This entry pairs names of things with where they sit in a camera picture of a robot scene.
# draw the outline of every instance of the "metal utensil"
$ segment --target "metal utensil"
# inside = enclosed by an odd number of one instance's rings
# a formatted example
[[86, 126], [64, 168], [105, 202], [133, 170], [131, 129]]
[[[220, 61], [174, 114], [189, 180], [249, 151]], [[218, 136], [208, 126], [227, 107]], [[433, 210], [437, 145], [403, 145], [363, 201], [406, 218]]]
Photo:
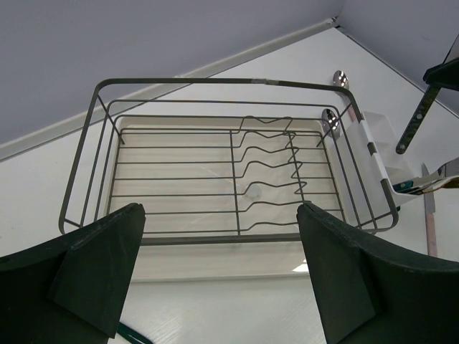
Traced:
[[[423, 177], [429, 176], [429, 171], [425, 164], [421, 165], [421, 170]], [[427, 253], [432, 257], [437, 257], [437, 238], [435, 236], [435, 217], [433, 215], [435, 213], [435, 199], [433, 192], [424, 194], [424, 210]]]
[[454, 85], [446, 85], [444, 82], [435, 82], [434, 80], [430, 80], [429, 75], [432, 76], [434, 70], [439, 70], [441, 68], [446, 68], [448, 67], [448, 71], [443, 70], [442, 74], [444, 75], [454, 75], [453, 73], [457, 73], [457, 60], [459, 59], [459, 35], [454, 41], [450, 51], [446, 55], [445, 60], [443, 61], [442, 64], [439, 64], [436, 67], [430, 68], [429, 70], [426, 71], [423, 80], [426, 81], [426, 83], [429, 85], [429, 87], [426, 89], [424, 95], [422, 96], [422, 99], [418, 106], [416, 107], [415, 113], [413, 113], [410, 121], [408, 122], [407, 127], [405, 128], [402, 137], [400, 138], [400, 141], [398, 142], [395, 151], [397, 154], [404, 154], [404, 152], [408, 149], [408, 146], [410, 145], [412, 139], [414, 138], [417, 130], [421, 126], [422, 121], [424, 120], [427, 112], [429, 111], [430, 107], [435, 101], [435, 98], [437, 97], [440, 89], [442, 87], [450, 88], [451, 90], [458, 90], [457, 89], [457, 83], [455, 82]]
[[430, 188], [455, 188], [453, 184], [449, 186], [447, 184], [457, 178], [459, 178], [459, 158], [444, 163], [434, 173], [395, 184], [393, 187], [396, 192], [404, 194], [423, 194]]
[[[342, 71], [342, 70], [337, 70], [335, 72], [335, 74], [333, 74], [333, 85], [335, 86], [339, 86], [339, 87], [342, 87], [342, 88], [345, 88], [345, 89], [349, 89], [349, 78], [347, 77], [347, 75]], [[342, 96], [342, 98], [345, 100], [345, 101], [349, 101], [347, 99], [347, 97], [341, 93], [338, 93], [340, 96]], [[356, 113], [354, 112], [354, 109], [352, 108], [352, 106], [349, 107], [348, 109], [348, 113], [349, 113], [349, 116], [351, 117], [351, 120], [352, 122], [354, 122], [357, 117], [356, 117]]]

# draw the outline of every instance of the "white wall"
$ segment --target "white wall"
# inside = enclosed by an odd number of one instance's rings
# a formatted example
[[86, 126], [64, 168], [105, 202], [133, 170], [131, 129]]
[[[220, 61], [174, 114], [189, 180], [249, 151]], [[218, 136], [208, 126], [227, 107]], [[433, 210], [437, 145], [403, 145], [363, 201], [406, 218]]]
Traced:
[[[425, 89], [422, 76], [445, 59], [459, 34], [458, 18], [457, 0], [346, 0], [339, 24]], [[442, 90], [438, 99], [459, 113], [457, 92]]]
[[[221, 76], [329, 83], [337, 69], [343, 69], [349, 76], [351, 91], [360, 108], [386, 114], [396, 135], [401, 135], [422, 93], [335, 29], [228, 70]], [[380, 81], [376, 84], [373, 83], [375, 76]], [[421, 162], [433, 169], [459, 149], [459, 139], [453, 135], [458, 120], [439, 105], [433, 105], [432, 111], [437, 117], [426, 119], [406, 155], [417, 173], [420, 173]], [[91, 127], [90, 145], [95, 145], [98, 129], [97, 125]], [[59, 235], [57, 217], [78, 135], [69, 135], [0, 163], [0, 256]], [[91, 160], [90, 156], [82, 157], [82, 167], [89, 168]], [[435, 194], [437, 233], [442, 238], [438, 251], [441, 257], [454, 260], [459, 260], [457, 195], [456, 191]], [[427, 253], [422, 199], [402, 206], [399, 215], [399, 224], [380, 237]], [[306, 284], [290, 283], [286, 279], [134, 284], [122, 319], [158, 343], [238, 343], [242, 340], [269, 343], [271, 338], [275, 339], [271, 343], [316, 343], [314, 340], [322, 343], [312, 297], [311, 288]], [[227, 317], [226, 311], [234, 316]]]
[[101, 80], [184, 74], [336, 16], [343, 2], [4, 1], [0, 144], [86, 110]]
[[155, 344], [326, 342], [307, 276], [133, 284], [121, 321]]

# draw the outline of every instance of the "dish rack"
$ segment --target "dish rack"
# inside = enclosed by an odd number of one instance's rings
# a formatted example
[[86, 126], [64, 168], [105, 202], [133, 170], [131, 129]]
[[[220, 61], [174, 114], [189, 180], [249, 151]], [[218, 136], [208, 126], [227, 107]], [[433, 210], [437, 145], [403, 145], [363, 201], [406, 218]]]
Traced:
[[[181, 90], [161, 99], [105, 103], [100, 94], [107, 86], [157, 84], [188, 85], [183, 90], [190, 97], [174, 99]], [[336, 99], [274, 101], [266, 92], [255, 99], [273, 87], [282, 90], [279, 97]], [[212, 99], [200, 99], [199, 91]], [[233, 94], [244, 100], [231, 100]], [[104, 116], [91, 126], [98, 102]], [[174, 114], [163, 114], [166, 105]], [[205, 107], [212, 114], [200, 115]], [[354, 122], [345, 115], [350, 107]], [[225, 114], [215, 115], [217, 108]], [[322, 118], [324, 110], [331, 119]], [[87, 135], [90, 130], [100, 130], [97, 140]], [[64, 234], [69, 225], [79, 228], [136, 202], [146, 210], [143, 246], [297, 242], [296, 209], [303, 202], [376, 233], [397, 223], [397, 197], [365, 118], [342, 87], [265, 79], [112, 79], [93, 93], [59, 228]]]

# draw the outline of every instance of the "knife blade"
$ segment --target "knife blade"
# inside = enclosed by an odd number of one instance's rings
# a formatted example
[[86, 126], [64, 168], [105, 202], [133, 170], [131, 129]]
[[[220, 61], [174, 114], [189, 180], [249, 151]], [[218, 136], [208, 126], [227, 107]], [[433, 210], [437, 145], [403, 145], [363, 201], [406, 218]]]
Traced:
[[[429, 171], [425, 164], [421, 165], [422, 176], [428, 176]], [[435, 198], [433, 192], [424, 193], [425, 233], [427, 237], [427, 253], [437, 257], [437, 238], [435, 235]]]

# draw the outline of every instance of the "black metal bar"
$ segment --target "black metal bar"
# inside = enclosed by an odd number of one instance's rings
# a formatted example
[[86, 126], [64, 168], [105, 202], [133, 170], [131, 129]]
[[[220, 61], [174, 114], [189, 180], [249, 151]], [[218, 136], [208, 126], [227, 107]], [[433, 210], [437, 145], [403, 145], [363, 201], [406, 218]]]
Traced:
[[[295, 162], [294, 161], [288, 161], [287, 163], [281, 163], [280, 165], [275, 165], [275, 166], [272, 166], [272, 165], [268, 165], [267, 163], [263, 163], [262, 161], [257, 161], [257, 160], [253, 160], [253, 161], [249, 161], [247, 163], [247, 165], [245, 166], [245, 170], [243, 172], [243, 174], [241, 176], [235, 176], [236, 179], [241, 179], [241, 178], [244, 178], [245, 177], [245, 174], [247, 173], [247, 170], [249, 169], [249, 167], [254, 164], [254, 163], [258, 163], [262, 166], [265, 166], [265, 167], [268, 167], [268, 168], [280, 168], [280, 167], [284, 167], [284, 166], [288, 166], [288, 165], [292, 165], [294, 164]], [[303, 162], [303, 161], [297, 161], [297, 163], [310, 163], [310, 164], [329, 164], [327, 162], [317, 162], [317, 163], [314, 163], [314, 162]], [[225, 177], [225, 176], [218, 176], [218, 177], [208, 177], [207, 179], [231, 179], [232, 177]]]
[[178, 103], [178, 102], [185, 102], [185, 103], [203, 103], [203, 104], [243, 104], [243, 105], [282, 105], [282, 106], [303, 106], [307, 108], [332, 108], [339, 113], [339, 110], [336, 106], [332, 104], [314, 104], [314, 103], [306, 103], [306, 102], [251, 102], [251, 101], [244, 101], [244, 100], [187, 100], [187, 99], [180, 99], [180, 100], [167, 100], [167, 99], [116, 99], [112, 100], [108, 103], [108, 111], [110, 111], [110, 107], [117, 103], [117, 102], [170, 102], [170, 103]]
[[[183, 145], [183, 146], [172, 146], [172, 147], [161, 147], [161, 146], [151, 146], [151, 145], [146, 145], [146, 146], [131, 146], [131, 147], [120, 147], [120, 149], [212, 149], [212, 148], [219, 148], [219, 149], [223, 149], [223, 148], [230, 148], [228, 145]], [[277, 153], [277, 152], [281, 152], [281, 151], [285, 151], [286, 148], [281, 148], [280, 150], [276, 150], [276, 151], [273, 151], [273, 152], [270, 152], [268, 150], [263, 150], [262, 148], [260, 147], [257, 147], [257, 146], [253, 146], [253, 147], [247, 147], [247, 148], [256, 148], [260, 151], [264, 151], [266, 153]], [[322, 151], [323, 149], [322, 148], [316, 148], [316, 147], [302, 147], [302, 148], [298, 148], [298, 147], [295, 147], [297, 149], [301, 149], [301, 150], [305, 150], [305, 151]]]
[[244, 244], [250, 242], [299, 242], [299, 233], [253, 234], [228, 236], [188, 236], [169, 238], [142, 238], [142, 246], [199, 245], [199, 244]]
[[118, 157], [120, 155], [120, 142], [121, 142], [121, 140], [118, 140], [118, 144], [117, 144], [117, 148], [116, 148], [115, 166], [113, 167], [112, 183], [110, 185], [110, 194], [108, 196], [108, 204], [107, 204], [107, 211], [106, 211], [107, 215], [110, 213], [110, 206], [112, 204], [112, 195], [113, 195], [113, 187], [115, 185], [116, 168], [118, 166]]
[[[325, 87], [316, 87], [316, 85], [311, 87], [311, 84], [306, 84], [306, 83], [302, 83], [302, 82], [291, 82], [291, 81], [283, 81], [283, 80], [279, 80], [278, 86], [298, 87], [298, 88], [311, 88], [313, 90], [323, 90], [323, 91], [330, 90], [330, 89], [325, 88]], [[356, 119], [360, 123], [364, 118], [361, 115], [359, 106], [356, 103], [354, 95], [351, 93], [351, 91], [347, 90], [344, 87], [336, 86], [336, 89], [337, 90], [334, 90], [334, 92], [343, 94], [344, 96], [346, 96], [349, 99], [349, 102], [351, 103], [352, 108], [354, 109], [354, 112], [356, 113]]]
[[81, 130], [80, 140], [78, 141], [77, 152], [75, 154], [75, 159], [73, 160], [72, 168], [70, 169], [69, 181], [67, 183], [67, 188], [65, 189], [64, 201], [62, 202], [62, 208], [60, 210], [58, 226], [61, 234], [65, 234], [64, 231], [64, 222], [65, 216], [67, 214], [67, 209], [69, 206], [70, 195], [72, 194], [73, 184], [75, 183], [75, 177], [77, 175], [78, 164], [80, 163], [81, 153], [83, 146], [85, 144], [85, 139], [87, 135], [87, 129], [89, 128], [91, 117], [93, 116], [93, 111], [95, 107], [95, 101], [97, 100], [97, 95], [99, 94], [99, 85], [96, 86], [93, 97], [87, 109], [87, 115], [85, 118], [85, 123], [83, 124], [83, 129]]
[[64, 219], [64, 222], [67, 222], [68, 224], [71, 224], [71, 225], [73, 225], [75, 227], [81, 228], [81, 226], [79, 224], [77, 224], [76, 222], [74, 222], [72, 220]]
[[[261, 161], [253, 160], [249, 161], [250, 163], [262, 163]], [[241, 163], [241, 161], [120, 161], [120, 165], [176, 165], [179, 164], [194, 164], [197, 163], [199, 165], [206, 164], [206, 163]], [[311, 165], [323, 165], [328, 164], [325, 161], [299, 161], [299, 163], [309, 163]]]
[[[145, 128], [129, 128], [129, 130], [145, 130]], [[168, 128], [161, 128], [162, 131], [165, 131], [165, 130], [176, 130], [175, 128], [173, 129], [168, 129]], [[190, 130], [205, 130], [203, 128], [195, 128], [195, 129], [190, 129]], [[241, 142], [239, 143], [239, 145], [234, 145], [233, 148], [241, 148], [242, 147], [242, 144], [244, 143], [246, 137], [248, 134], [256, 134], [256, 135], [259, 135], [263, 138], [267, 138], [267, 139], [271, 139], [271, 138], [278, 138], [280, 136], [284, 136], [285, 133], [282, 132], [282, 133], [278, 133], [278, 130], [243, 130], [244, 131], [244, 135], [242, 136], [242, 139], [241, 139]], [[124, 135], [171, 135], [171, 134], [178, 134], [178, 135], [190, 135], [190, 134], [207, 134], [207, 135], [221, 135], [221, 134], [225, 134], [225, 133], [127, 133], [125, 129], [123, 129], [121, 131]], [[269, 135], [264, 135], [262, 134], [263, 132], [267, 132], [267, 133], [272, 133], [272, 132], [275, 132], [275, 133], [278, 133], [278, 134], [275, 134], [275, 135], [272, 135], [272, 136], [269, 136]], [[316, 132], [316, 131], [302, 131], [301, 133], [304, 133], [304, 134], [315, 134], [315, 135], [301, 135], [301, 136], [318, 136], [318, 137], [321, 137], [321, 134], [319, 132]], [[171, 146], [171, 147], [167, 147], [167, 148], [180, 148], [180, 149], [188, 149], [188, 148], [230, 148], [229, 146], [206, 146], [206, 145], [201, 145], [201, 146]], [[310, 148], [304, 148], [304, 149], [317, 149], [317, 147], [310, 147]]]
[[295, 148], [293, 147], [292, 137], [291, 137], [290, 133], [288, 134], [288, 141], [290, 143], [290, 147], [291, 147], [291, 150], [292, 150], [293, 164], [295, 166], [295, 174], [296, 174], [296, 178], [298, 180], [298, 186], [300, 187], [301, 201], [304, 202], [304, 192], [303, 192], [303, 187], [301, 186], [300, 173], [298, 172], [298, 164], [297, 164], [296, 157], [295, 157], [296, 152], [295, 152]]
[[[161, 147], [161, 148], [164, 148], [164, 149], [167, 149], [167, 148], [177, 148], [177, 147]], [[217, 146], [214, 146], [214, 147], [205, 147], [205, 146], [201, 146], [201, 147], [196, 147], [196, 146], [189, 146], [189, 147], [183, 147], [183, 149], [186, 149], [186, 148], [196, 148], [196, 149], [208, 149], [208, 148], [220, 148], [220, 149], [224, 149], [224, 148], [230, 148], [230, 149], [233, 149], [232, 147], [230, 146], [221, 146], [221, 147], [217, 147]], [[315, 151], [322, 151], [323, 149], [322, 148], [299, 148], [299, 147], [293, 147], [296, 151], [299, 151], [299, 150], [315, 150]], [[259, 151], [262, 151], [264, 153], [268, 153], [268, 154], [274, 154], [274, 153], [279, 153], [279, 152], [283, 152], [283, 151], [289, 151], [291, 148], [281, 148], [281, 149], [276, 149], [276, 150], [265, 150], [261, 147], [258, 147], [256, 145], [251, 145], [249, 147], [247, 147], [245, 150], [244, 150], [244, 153], [242, 154], [242, 157], [241, 159], [239, 160], [234, 160], [234, 161], [192, 161], [190, 163], [241, 163], [244, 161], [244, 158], [245, 156], [247, 155], [247, 152], [250, 150], [250, 149], [258, 149]], [[156, 161], [156, 162], [153, 162], [153, 163], [186, 163], [186, 162], [182, 162], [182, 161], [177, 161], [177, 162], [171, 162], [171, 161], [164, 161], [164, 162], [160, 162], [160, 161]]]
[[354, 169], [356, 171], [356, 175], [357, 175], [357, 178], [359, 180], [359, 183], [360, 183], [360, 186], [361, 186], [361, 190], [364, 194], [364, 198], [365, 198], [365, 203], [366, 203], [366, 206], [368, 207], [368, 210], [369, 210], [369, 213], [370, 213], [370, 217], [372, 218], [372, 222], [373, 222], [373, 225], [374, 225], [374, 228], [377, 229], [378, 228], [378, 223], [376, 222], [376, 220], [374, 219], [374, 214], [373, 214], [373, 209], [372, 209], [372, 205], [370, 204], [370, 201], [368, 199], [368, 194], [366, 193], [366, 189], [365, 189], [365, 185], [364, 185], [364, 182], [362, 181], [361, 179], [361, 175], [360, 175], [360, 171], [359, 171], [359, 167], [357, 166], [357, 162], [356, 162], [356, 159], [354, 157], [354, 152], [352, 151], [352, 147], [351, 147], [351, 144], [349, 142], [349, 138], [347, 136], [347, 132], [346, 132], [346, 129], [344, 127], [344, 124], [343, 124], [343, 120], [342, 118], [338, 118], [340, 124], [341, 124], [341, 129], [343, 130], [343, 134], [344, 134], [344, 139], [346, 140], [346, 144], [347, 144], [347, 147], [349, 149], [349, 155], [351, 156], [351, 160], [352, 160], [352, 163], [354, 165]]
[[263, 123], [263, 124], [271, 124], [271, 123], [278, 122], [278, 121], [280, 121], [280, 120], [288, 120], [288, 123], [287, 123], [286, 127], [284, 128], [283, 132], [287, 131], [288, 127], [290, 127], [290, 124], [292, 124], [292, 122], [293, 122], [292, 117], [271, 118], [271, 119], [269, 119], [269, 120], [266, 120], [266, 119], [263, 119], [263, 118], [257, 118], [257, 117], [255, 117], [255, 116], [249, 115], [249, 116], [245, 116], [245, 117], [242, 119], [241, 124], [239, 125], [239, 129], [236, 130], [236, 131], [234, 132], [234, 134], [239, 134], [239, 133], [242, 131], [242, 126], [244, 125], [244, 122], [245, 122], [245, 120], [247, 120], [247, 119], [256, 120], [256, 121], [261, 122], [261, 123]]
[[108, 158], [110, 157], [110, 153], [112, 151], [111, 150], [111, 146], [112, 146], [112, 142], [113, 142], [113, 134], [115, 132], [114, 129], [115, 129], [115, 127], [112, 127], [112, 131], [111, 131], [111, 134], [110, 134], [110, 140], [108, 141], [107, 156], [105, 157], [105, 163], [103, 165], [102, 181], [100, 182], [98, 202], [95, 205], [94, 221], [96, 221], [98, 219], [98, 215], [99, 215], [100, 200], [102, 199], [103, 186], [104, 186], [104, 183], [105, 183], [105, 175], [107, 174]]
[[[235, 210], [215, 210], [215, 211], [170, 211], [170, 212], [148, 212], [148, 213], [145, 213], [145, 215], [149, 215], [149, 216], [155, 216], [155, 215], [197, 215], [197, 214], [233, 214], [233, 213], [245, 213], [247, 211], [249, 211], [250, 208], [252, 208], [252, 206], [256, 205], [256, 204], [270, 204], [270, 205], [273, 205], [273, 206], [286, 206], [286, 205], [291, 205], [291, 204], [299, 204], [301, 202], [299, 201], [295, 201], [295, 202], [289, 202], [289, 203], [285, 203], [285, 204], [274, 204], [274, 203], [270, 203], [270, 202], [266, 202], [266, 201], [261, 201], [261, 202], [254, 202], [254, 203], [251, 203], [245, 210], [238, 210], [238, 211], [235, 211]], [[342, 209], [323, 209], [324, 211], [342, 211]]]
[[[325, 157], [326, 157], [327, 161], [330, 162], [330, 158], [328, 157], [328, 153], [327, 153], [327, 149], [326, 149], [326, 146], [325, 146], [325, 142], [323, 140], [322, 140], [322, 146], [323, 146], [323, 152], [325, 153]], [[338, 199], [338, 205], [339, 205], [339, 208], [341, 210], [341, 216], [342, 216], [341, 218], [343, 219], [343, 221], [346, 222], [346, 217], [344, 216], [343, 204], [341, 203], [341, 199], [339, 197], [338, 186], [336, 185], [336, 181], [335, 181], [335, 177], [333, 175], [333, 169], [331, 168], [331, 164], [328, 165], [328, 170], [330, 171], [331, 181], [333, 183], [333, 187], [334, 187], [335, 192], [336, 192], [336, 198]]]
[[86, 197], [85, 197], [85, 203], [83, 204], [83, 210], [81, 213], [81, 220], [80, 220], [80, 226], [83, 227], [85, 224], [85, 217], [86, 217], [86, 211], [87, 211], [87, 204], [89, 203], [89, 198], [91, 196], [91, 188], [93, 186], [93, 181], [94, 181], [94, 175], [95, 175], [95, 169], [98, 164], [98, 159], [99, 159], [99, 153], [100, 153], [100, 147], [102, 146], [102, 141], [103, 141], [103, 136], [105, 134], [105, 126], [107, 124], [107, 113], [105, 113], [105, 117], [103, 118], [103, 123], [102, 123], [102, 129], [100, 130], [100, 136], [99, 136], [99, 142], [98, 146], [95, 150], [95, 157], [94, 157], [94, 163], [93, 163], [93, 169], [91, 170], [91, 175], [89, 178], [89, 183], [87, 185], [87, 191], [86, 191]]
[[[117, 181], [198, 181], [198, 180], [213, 180], [213, 179], [231, 179], [228, 177], [177, 177], [177, 178], [115, 178]], [[301, 176], [301, 179], [331, 179], [331, 177], [307, 177]]]
[[102, 98], [100, 95], [98, 95], [99, 103], [102, 105], [102, 109], [105, 111], [105, 115], [108, 116], [109, 121], [112, 123], [113, 129], [115, 129], [116, 133], [118, 134], [118, 137], [121, 139], [121, 143], [124, 145], [124, 140], [121, 137], [120, 132], [118, 131], [118, 128], [116, 127], [115, 121], [112, 119], [112, 116], [108, 113], [108, 109], [105, 106], [104, 102], [102, 101]]
[[[279, 224], [277, 222], [269, 222], [269, 221], [260, 221], [255, 222], [252, 226], [246, 229], [241, 229], [240, 231], [250, 231], [252, 228], [259, 226], [261, 224], [269, 225], [269, 226], [292, 226], [296, 225], [297, 222], [288, 222], [286, 224]], [[197, 233], [232, 233], [232, 232], [239, 232], [237, 229], [215, 229], [209, 231], [145, 231], [144, 234], [197, 234]]]
[[[123, 118], [123, 117], [130, 117], [130, 118], [183, 118], [183, 116], [157, 116], [157, 115], [119, 115], [116, 119], [118, 118]], [[312, 118], [301, 118], [299, 120], [312, 120]], [[126, 131], [129, 131], [129, 130], [132, 130], [132, 131], [141, 131], [141, 130], [144, 130], [144, 131], [158, 131], [158, 132], [161, 132], [161, 131], [167, 131], [167, 130], [180, 130], [180, 129], [177, 129], [177, 128], [123, 128], [121, 129], [121, 131], [127, 135], [225, 135], [225, 134], [228, 134], [228, 129], [227, 128], [224, 128], [224, 129], [221, 129], [221, 128], [212, 128], [212, 129], [209, 129], [209, 128], [187, 128], [187, 129], [182, 129], [183, 131], [179, 131], [179, 132], [176, 132], [176, 133], [127, 133]], [[198, 130], [206, 130], [207, 133], [205, 131], [202, 131], [200, 133], [194, 133], [195, 131], [198, 131]], [[257, 130], [254, 130], [254, 129], [241, 129], [241, 131], [247, 131], [249, 133], [279, 133], [279, 130], [278, 129], [257, 129]], [[292, 131], [290, 132], [292, 134], [294, 133], [313, 133], [315, 135], [300, 135], [300, 136], [317, 136], [317, 137], [322, 137], [322, 133], [317, 131], [317, 130], [296, 130], [296, 131]], [[278, 135], [276, 136], [282, 136], [282, 135], [286, 135], [287, 133], [286, 132], [281, 132], [279, 133]]]
[[236, 170], [235, 170], [235, 152], [232, 147], [232, 131], [229, 131], [229, 144], [231, 146], [231, 168], [232, 168], [232, 185], [235, 191], [235, 209], [236, 209], [236, 225], [237, 225], [237, 235], [241, 235], [241, 226], [239, 220], [239, 206], [237, 204], [237, 185], [236, 185]]
[[[387, 179], [383, 179], [381, 181], [381, 187], [382, 187], [382, 191], [384, 192], [384, 195], [387, 198], [387, 205], [389, 206], [389, 211], [385, 214], [378, 216], [375, 219], [380, 220], [380, 219], [383, 219], [384, 217], [392, 215], [392, 223], [387, 228], [363, 229], [364, 231], [368, 231], [373, 234], [379, 233], [382, 231], [388, 231], [389, 229], [394, 228], [399, 221], [399, 212], [397, 211], [397, 205], [395, 204], [394, 199], [391, 196], [391, 188], [392, 188], [391, 183]], [[372, 220], [364, 222], [362, 226], [365, 226], [366, 224], [370, 224], [371, 222]]]
[[[165, 194], [138, 194], [138, 195], [112, 195], [112, 197], [217, 197], [217, 196], [240, 196], [245, 193], [165, 193]], [[336, 195], [336, 192], [304, 192], [304, 195]]]
[[354, 210], [354, 214], [356, 215], [357, 224], [359, 225], [359, 228], [361, 229], [361, 222], [360, 222], [360, 218], [359, 218], [359, 212], [357, 211], [356, 203], [354, 201], [354, 197], [352, 196], [352, 190], [351, 190], [351, 187], [349, 185], [349, 180], [347, 178], [346, 169], [344, 168], [343, 159], [341, 158], [341, 154], [339, 152], [339, 147], [336, 144], [336, 138], [335, 138], [334, 131], [331, 131], [331, 137], [333, 138], [333, 141], [335, 142], [336, 155], [338, 156], [339, 165], [341, 166], [341, 170], [343, 171], [344, 183], [346, 184], [347, 191], [349, 192], [349, 198], [351, 199], [352, 209]]

